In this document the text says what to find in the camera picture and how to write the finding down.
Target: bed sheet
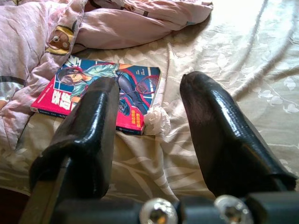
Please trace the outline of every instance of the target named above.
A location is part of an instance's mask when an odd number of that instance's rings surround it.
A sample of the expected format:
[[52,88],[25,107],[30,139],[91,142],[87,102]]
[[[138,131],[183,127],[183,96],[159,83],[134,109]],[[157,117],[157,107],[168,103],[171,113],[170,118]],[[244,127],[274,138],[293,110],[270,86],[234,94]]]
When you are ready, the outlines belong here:
[[[117,132],[108,198],[213,197],[203,181],[179,95],[183,74],[205,72],[234,97],[280,162],[299,176],[299,22],[296,0],[214,0],[212,15],[142,46],[85,50],[79,57],[158,66],[158,90],[171,131]],[[28,169],[61,119],[34,114],[16,152],[0,153],[0,186],[28,194]]]

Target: metal screw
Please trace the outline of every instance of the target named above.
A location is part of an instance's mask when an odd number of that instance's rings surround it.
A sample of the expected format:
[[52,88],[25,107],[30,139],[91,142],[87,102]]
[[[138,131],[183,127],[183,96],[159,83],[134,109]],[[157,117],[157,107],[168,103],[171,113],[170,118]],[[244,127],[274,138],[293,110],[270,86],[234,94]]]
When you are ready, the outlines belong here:
[[162,198],[147,201],[139,213],[141,224],[177,224],[178,215],[173,205]]
[[253,218],[247,205],[231,195],[221,195],[214,201],[221,218],[228,224],[253,224]]

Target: pink book cover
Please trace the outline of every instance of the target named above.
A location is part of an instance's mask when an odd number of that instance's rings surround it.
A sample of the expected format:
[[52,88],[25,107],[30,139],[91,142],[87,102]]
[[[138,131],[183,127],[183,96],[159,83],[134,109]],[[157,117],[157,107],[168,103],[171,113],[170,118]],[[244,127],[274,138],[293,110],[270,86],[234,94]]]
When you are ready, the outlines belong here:
[[33,112],[65,118],[88,86],[99,77],[114,78],[120,88],[116,129],[142,134],[147,113],[160,80],[158,67],[93,61],[70,56],[36,101]]

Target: pink comforter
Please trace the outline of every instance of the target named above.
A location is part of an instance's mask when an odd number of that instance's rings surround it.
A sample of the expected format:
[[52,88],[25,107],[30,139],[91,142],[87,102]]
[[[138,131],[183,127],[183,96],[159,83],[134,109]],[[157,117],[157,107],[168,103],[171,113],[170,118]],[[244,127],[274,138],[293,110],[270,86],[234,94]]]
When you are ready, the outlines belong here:
[[15,150],[30,105],[71,52],[148,43],[212,9],[200,0],[0,0],[0,148]]

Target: book spine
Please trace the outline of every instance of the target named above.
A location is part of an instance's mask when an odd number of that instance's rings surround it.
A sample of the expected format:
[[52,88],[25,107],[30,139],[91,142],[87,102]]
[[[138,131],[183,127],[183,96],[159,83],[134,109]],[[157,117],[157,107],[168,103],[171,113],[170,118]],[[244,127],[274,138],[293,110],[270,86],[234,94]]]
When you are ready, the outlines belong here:
[[39,113],[42,113],[42,114],[46,114],[46,115],[50,115],[50,116],[54,116],[54,117],[66,118],[66,115],[64,115],[64,114],[55,113],[55,112],[50,112],[50,111],[45,111],[45,110],[42,110],[42,109],[38,109],[38,112],[39,112]]
[[119,127],[119,126],[116,126],[116,130],[124,132],[126,134],[142,135],[142,133],[143,133],[142,130],[134,130],[134,129],[125,128],[125,127]]

